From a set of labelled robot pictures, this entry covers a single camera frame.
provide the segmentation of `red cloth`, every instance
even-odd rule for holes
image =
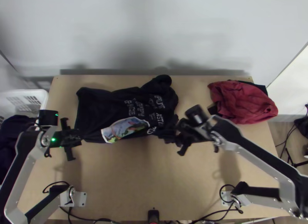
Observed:
[[[275,103],[259,88],[238,81],[220,81],[208,85],[218,113],[235,124],[253,124],[277,116]]]

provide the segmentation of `wooden tabletop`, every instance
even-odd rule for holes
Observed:
[[[80,87],[109,91],[142,86],[154,76],[64,75],[52,82],[47,109],[59,111],[59,118],[68,117],[73,127],[77,114]],[[216,81],[251,77],[172,76],[171,87],[179,97],[176,114],[200,104],[207,112],[212,104],[207,85]],[[277,155],[267,122],[239,125],[243,135]],[[219,188],[240,181],[250,186],[278,187],[278,182],[233,152],[214,153],[211,143],[190,147],[184,157],[174,144],[164,144],[156,136],[120,140],[114,144],[82,141],[73,148],[76,160],[68,162],[64,150],[51,149],[52,158],[39,159],[23,191],[19,208],[26,212],[45,197],[43,188],[65,180],[76,190],[87,192],[85,207],[72,213],[81,217],[106,217],[116,221],[147,219],[149,209],[158,209],[161,220],[194,220],[225,209],[219,200]],[[226,219],[286,216],[280,209],[250,205],[244,214],[230,212]],[[223,214],[212,216],[213,219]],[[67,219],[58,209],[50,218]]]

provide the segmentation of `black wire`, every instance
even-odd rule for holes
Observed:
[[[90,218],[78,217],[78,216],[72,214],[69,210],[68,210],[68,211],[65,210],[65,209],[62,208],[61,206],[60,206],[59,208],[60,208],[62,211],[64,211],[65,213],[67,213],[67,215],[69,215],[69,216],[72,216],[72,217],[74,217],[74,218],[77,218],[77,219],[80,219],[80,220],[84,220],[84,221],[92,221],[93,224],[94,224],[94,223],[97,223],[97,222],[99,222],[99,221],[101,221],[101,222],[113,222],[111,219],[108,219],[108,218],[90,219]]]
[[[240,214],[243,214],[244,212],[243,212],[242,210],[239,210],[239,209],[237,209],[237,208],[236,208],[236,209],[231,209],[231,207],[232,207],[232,205],[233,205],[234,203],[235,203],[235,201],[233,201],[233,202],[231,203],[230,207],[229,207],[228,209],[226,209],[226,210],[221,210],[221,211],[213,212],[213,213],[208,214],[208,215],[206,215],[206,216],[204,216],[204,217],[202,217],[202,218],[200,218],[200,219],[198,219],[198,220],[192,221],[190,224],[195,224],[196,222],[199,222],[199,221],[219,222],[219,221],[223,220],[223,219],[227,216],[227,214],[229,213],[229,211],[238,211]],[[226,212],[226,213],[225,213],[224,216],[223,216],[222,218],[220,218],[220,219],[217,219],[217,220],[206,219],[207,217],[212,216],[213,214],[217,214],[217,213],[221,213],[221,212]]]
[[[285,139],[285,141],[284,142],[282,142],[282,143],[280,143],[280,144],[278,144],[278,145],[275,145],[275,147],[278,147],[278,146],[280,146],[280,145],[283,145],[284,143],[286,143],[286,141],[288,140],[288,138],[289,138],[289,136],[290,136],[290,134],[295,130],[295,129],[297,129],[296,127],[295,127],[295,129],[293,129],[294,128],[294,126],[295,125],[293,125],[292,126],[292,128],[288,131],[288,133],[287,133],[287,135],[286,135],[286,139]]]
[[[287,136],[287,138],[286,138],[286,140],[285,140],[285,144],[283,145],[283,148],[282,148],[282,151],[281,151],[281,154],[280,154],[280,157],[279,158],[281,158],[282,157],[282,155],[283,155],[283,152],[285,151],[285,149],[286,149],[286,143],[287,143],[287,140],[288,140],[288,138],[289,138],[289,136],[291,135],[291,133],[294,131],[294,130],[296,130],[297,128],[294,128],[291,132],[290,132],[290,134]]]
[[[68,214],[67,214],[67,220],[69,221],[69,224],[72,224],[72,222],[71,222],[71,220],[70,220],[70,213],[71,213],[72,209],[73,209],[73,207],[70,207],[70,208],[69,208],[69,212],[68,212]]]
[[[224,200],[223,197],[221,196],[221,192],[222,192],[223,188],[226,187],[226,186],[231,186],[232,188],[235,188],[233,185],[230,185],[230,184],[223,185],[223,186],[219,189],[219,196],[220,196],[220,199],[221,199],[223,202],[225,202],[225,203],[231,203],[232,200],[231,200],[231,201],[226,201],[226,200]]]
[[[306,115],[305,115],[305,117],[306,117],[306,116],[308,115],[308,104],[305,104],[305,107],[307,108],[307,112],[306,112]],[[290,137],[291,133],[292,133],[294,130],[296,130],[296,129],[297,129],[297,127],[295,127],[295,128],[294,128],[294,126],[295,126],[295,124],[293,124],[292,128],[288,131],[288,134],[286,135],[286,140],[285,140],[284,142],[282,142],[282,143],[278,144],[278,145],[275,145],[275,147],[278,147],[278,146],[280,146],[280,145],[283,145],[283,144],[284,144],[284,146],[283,146],[283,150],[282,150],[281,155],[280,155],[280,158],[282,157],[282,154],[283,154],[283,152],[285,151],[285,148],[286,148],[286,142],[288,141],[288,138]]]
[[[74,217],[74,218],[77,218],[77,219],[80,219],[80,220],[84,220],[84,221],[96,221],[95,219],[88,219],[88,218],[83,218],[83,217],[78,217],[72,213],[69,213],[68,211],[66,211],[64,208],[62,208],[61,206],[59,207],[62,211],[64,211],[66,214],[69,214],[70,216]]]
[[[66,184],[66,185],[70,185],[68,182],[66,182],[66,181],[58,181],[58,182],[53,182],[53,183],[51,183],[51,184],[49,184],[48,186],[46,186],[45,187],[45,189],[43,189],[43,193],[44,194],[47,194],[47,193],[49,193],[49,191],[45,191],[49,186],[51,186],[51,185],[55,185],[55,184],[58,184],[58,183],[64,183],[64,184]]]

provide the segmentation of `black cloth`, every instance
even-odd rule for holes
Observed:
[[[2,123],[0,128],[0,184],[2,184],[15,158],[15,145],[19,134],[25,131],[34,121],[35,118],[15,115]]]
[[[80,88],[76,93],[79,104],[75,128],[80,130],[85,141],[95,143],[150,134],[163,136],[165,127],[170,130],[169,124],[174,123],[174,109],[178,103],[171,83],[170,76],[159,75],[140,88],[113,92]],[[116,130],[107,128],[115,127],[115,122],[123,124]]]
[[[266,86],[264,85],[258,85],[258,84],[254,84],[252,82],[246,82],[246,81],[241,81],[241,80],[238,80],[240,83],[246,83],[246,84],[250,84],[252,86],[255,86],[257,88],[259,88],[261,91],[263,91],[264,94],[266,94],[268,96],[268,93],[267,93],[267,90],[266,90]]]
[[[295,127],[298,128],[299,132],[308,139],[308,116],[296,119],[294,121]]]

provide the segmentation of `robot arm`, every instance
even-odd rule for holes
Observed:
[[[187,110],[185,115],[188,119],[181,119],[178,126],[181,139],[186,140],[186,144],[178,152],[180,155],[185,154],[190,143],[212,141],[215,152],[219,148],[233,151],[279,181],[279,188],[250,187],[247,183],[240,182],[235,189],[226,193],[226,199],[234,200],[238,208],[259,204],[284,209],[291,216],[308,220],[307,176],[244,138],[229,120],[218,116],[208,119],[199,105]]]
[[[85,205],[86,193],[76,192],[73,186],[67,184],[50,187],[48,196],[27,213],[24,214],[18,209],[19,199],[34,163],[49,150],[57,129],[58,112],[41,110],[38,124],[39,126],[33,126],[22,132],[17,140],[16,157],[0,188],[0,223],[41,224],[59,206]]]

